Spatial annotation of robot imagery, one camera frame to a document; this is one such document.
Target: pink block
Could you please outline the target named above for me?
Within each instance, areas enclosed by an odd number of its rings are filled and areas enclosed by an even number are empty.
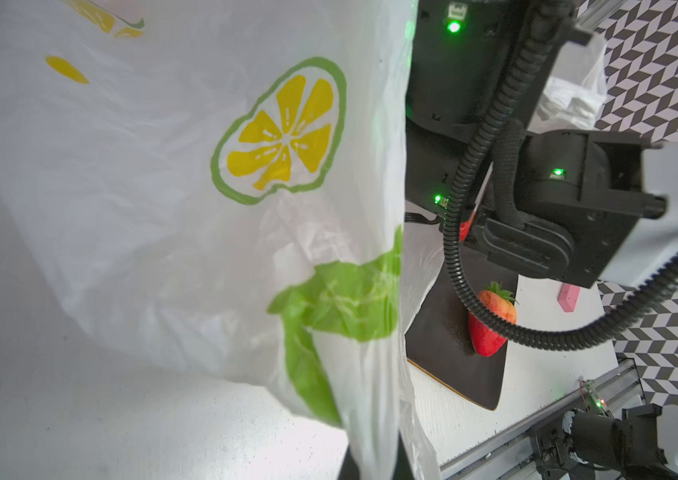
[[[578,300],[578,294],[581,291],[582,288],[580,286],[563,283],[563,286],[560,289],[560,295],[558,295],[558,303],[563,307],[564,312],[574,311],[576,308],[576,300]]]

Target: strawberry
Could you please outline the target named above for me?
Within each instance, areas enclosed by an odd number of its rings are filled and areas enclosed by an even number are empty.
[[[517,322],[518,313],[515,310],[515,299],[512,298],[512,292],[502,290],[497,282],[491,282],[486,290],[478,293],[478,298],[491,312],[509,322]],[[468,326],[472,346],[482,356],[493,355],[507,341],[506,338],[483,325],[472,312],[469,313]]]

